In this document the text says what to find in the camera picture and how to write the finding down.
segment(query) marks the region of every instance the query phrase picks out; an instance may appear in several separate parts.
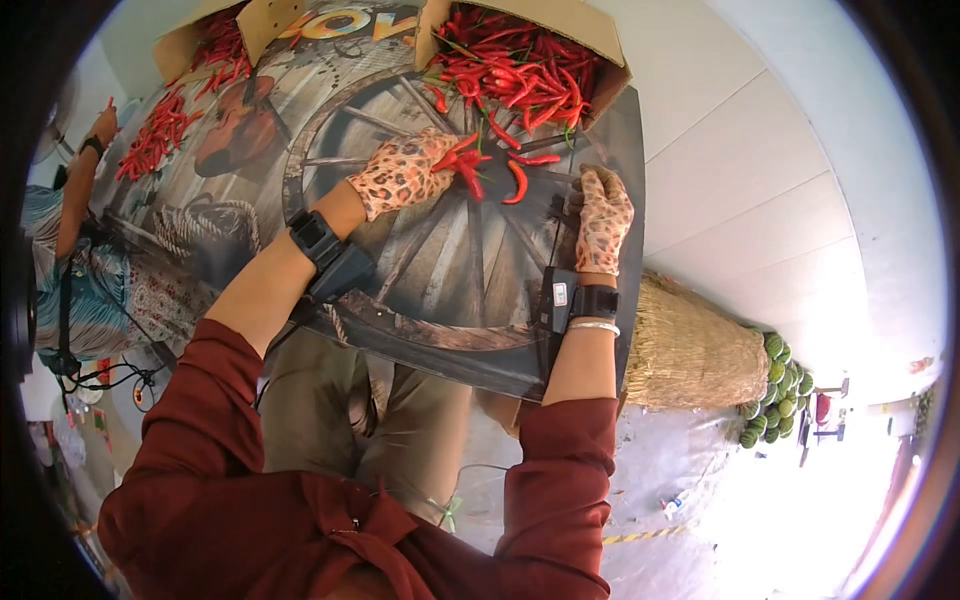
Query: woman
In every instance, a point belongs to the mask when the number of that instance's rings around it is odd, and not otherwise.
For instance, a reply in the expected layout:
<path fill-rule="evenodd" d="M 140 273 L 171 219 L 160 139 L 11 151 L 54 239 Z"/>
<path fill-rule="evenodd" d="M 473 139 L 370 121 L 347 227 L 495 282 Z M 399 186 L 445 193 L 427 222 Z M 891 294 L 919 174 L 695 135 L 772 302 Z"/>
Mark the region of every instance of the woman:
<path fill-rule="evenodd" d="M 430 128 L 385 142 L 311 209 L 345 239 L 364 221 L 446 189 L 452 172 L 430 167 L 456 141 Z M 614 173 L 581 171 L 580 283 L 615 287 L 633 207 Z M 315 274 L 284 231 L 198 323 L 144 419 L 133 467 L 100 514 L 100 541 L 134 594 L 609 597 L 599 568 L 617 406 L 612 320 L 571 320 L 542 406 L 521 425 L 524 460 L 507 473 L 504 536 L 487 556 L 437 526 L 467 425 L 464 386 L 399 372 L 382 429 L 352 463 L 338 396 L 357 357 L 302 332 L 293 349 L 281 347 L 276 387 L 263 400 L 273 425 L 265 415 L 261 437 L 251 403 L 262 358 Z"/>
<path fill-rule="evenodd" d="M 213 302 L 209 292 L 163 265 L 81 235 L 97 164 L 116 129 L 116 107 L 108 107 L 67 166 L 62 188 L 27 186 L 21 223 L 33 238 L 40 354 L 60 347 L 60 288 L 68 268 L 70 352 L 81 361 L 150 342 L 188 340 Z"/>

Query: leopard print glove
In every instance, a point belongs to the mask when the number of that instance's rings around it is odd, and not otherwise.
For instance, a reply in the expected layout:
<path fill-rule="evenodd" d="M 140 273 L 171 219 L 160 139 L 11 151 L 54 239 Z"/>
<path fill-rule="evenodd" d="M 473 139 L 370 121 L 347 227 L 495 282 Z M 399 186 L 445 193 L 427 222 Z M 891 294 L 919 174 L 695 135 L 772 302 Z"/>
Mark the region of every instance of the leopard print glove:
<path fill-rule="evenodd" d="M 620 275 L 620 246 L 634 220 L 623 181 L 610 169 L 582 164 L 573 187 L 580 192 L 568 207 L 569 213 L 580 213 L 577 272 Z"/>
<path fill-rule="evenodd" d="M 443 193 L 453 181 L 454 172 L 443 169 L 430 173 L 430 167 L 456 143 L 455 135 L 428 127 L 380 144 L 367 168 L 347 178 L 363 200 L 367 220 Z"/>

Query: open cardboard box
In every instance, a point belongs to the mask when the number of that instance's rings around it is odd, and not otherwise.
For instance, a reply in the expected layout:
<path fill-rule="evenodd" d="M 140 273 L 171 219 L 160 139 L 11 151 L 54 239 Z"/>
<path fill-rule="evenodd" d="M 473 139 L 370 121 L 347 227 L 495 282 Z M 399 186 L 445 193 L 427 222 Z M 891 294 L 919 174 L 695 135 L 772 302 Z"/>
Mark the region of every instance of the open cardboard box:
<path fill-rule="evenodd" d="M 452 0 L 425 0 L 417 24 L 415 66 L 426 68 L 437 54 L 437 40 L 431 32 L 440 29 L 450 17 Z M 600 115 L 613 104 L 633 77 L 623 58 L 620 36 L 613 19 L 582 0 L 469 0 L 463 4 L 486 7 L 527 19 L 550 31 L 568 37 L 600 57 L 592 107 L 584 117 L 584 130 L 590 129 Z"/>
<path fill-rule="evenodd" d="M 179 77 L 182 83 L 186 83 L 213 75 L 216 68 L 210 65 L 199 66 L 193 73 L 187 73 L 200 44 L 197 22 L 237 4 L 240 4 L 239 0 L 200 0 L 200 6 L 190 16 L 154 44 L 154 62 L 164 81 L 172 82 Z M 304 13 L 305 4 L 306 0 L 251 0 L 240 11 L 236 21 L 250 64 L 256 64 L 267 44 Z"/>

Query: red sleeve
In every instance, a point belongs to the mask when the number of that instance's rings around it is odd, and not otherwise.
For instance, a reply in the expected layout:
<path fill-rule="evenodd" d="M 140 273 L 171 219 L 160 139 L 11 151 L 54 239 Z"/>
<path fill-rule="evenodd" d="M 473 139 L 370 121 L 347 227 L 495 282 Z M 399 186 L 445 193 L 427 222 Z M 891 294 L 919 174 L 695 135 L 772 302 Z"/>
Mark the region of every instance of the red sleeve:
<path fill-rule="evenodd" d="M 124 483 L 166 472 L 225 477 L 263 470 L 251 408 L 263 360 L 239 333 L 203 319 L 163 397 L 143 419 L 143 445 Z"/>
<path fill-rule="evenodd" d="M 263 361 L 240 334 L 201 320 L 163 397 L 143 420 L 143 445 L 104 501 L 101 542 L 122 567 L 144 544 L 210 497 L 217 481 L 263 469 L 251 408 Z"/>
<path fill-rule="evenodd" d="M 520 427 L 523 462 L 507 473 L 504 535 L 497 544 L 510 597 L 608 598 L 600 577 L 613 474 L 617 401 L 567 400 Z"/>

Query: silver bracelet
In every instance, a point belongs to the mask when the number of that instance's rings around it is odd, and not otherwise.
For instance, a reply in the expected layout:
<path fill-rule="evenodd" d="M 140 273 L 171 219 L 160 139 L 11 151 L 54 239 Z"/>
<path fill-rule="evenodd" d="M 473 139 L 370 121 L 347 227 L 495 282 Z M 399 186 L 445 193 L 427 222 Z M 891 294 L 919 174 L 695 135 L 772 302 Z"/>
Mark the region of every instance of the silver bracelet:
<path fill-rule="evenodd" d="M 570 329 L 606 329 L 613 332 L 613 337 L 620 337 L 620 327 L 617 327 L 613 323 L 604 323 L 602 321 L 591 321 L 587 323 L 571 323 L 566 326 L 566 330 Z"/>

